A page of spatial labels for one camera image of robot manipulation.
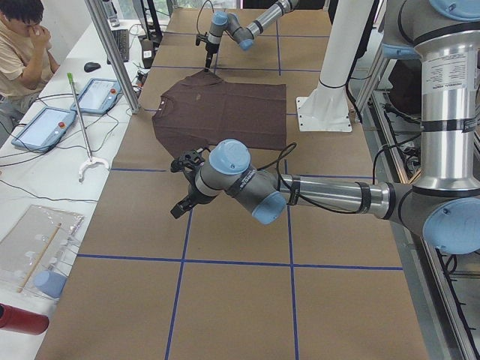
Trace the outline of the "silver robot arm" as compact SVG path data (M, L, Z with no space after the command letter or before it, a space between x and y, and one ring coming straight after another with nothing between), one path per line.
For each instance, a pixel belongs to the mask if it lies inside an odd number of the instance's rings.
M283 15L293 12L298 5L299 1L296 0L276 1L247 26L242 26L234 13L215 11L208 32L196 35L196 45L199 46L201 42L205 44L204 71L210 71L213 57L220 49L224 33L229 35L242 50L247 51L254 45L257 36Z
M278 1L247 27L236 16L215 14L204 38L218 49L226 32L247 49L273 21L293 11L298 1ZM297 97L300 131L347 130L341 119L341 90L362 29L374 1L339 1L321 77L308 97ZM348 49L340 58L341 40ZM256 169L247 147L236 139L221 141L207 160L203 148L184 153L171 170L189 181L187 196L171 214L181 217L220 192L240 203L262 224L276 220L287 205L311 205L338 214L372 214L403 225L430 246L448 254L479 250L479 180L473 175L476 117L479 1L387 1L382 38L387 59L421 59L421 174L413 184L308 179ZM337 73L334 61L341 60Z

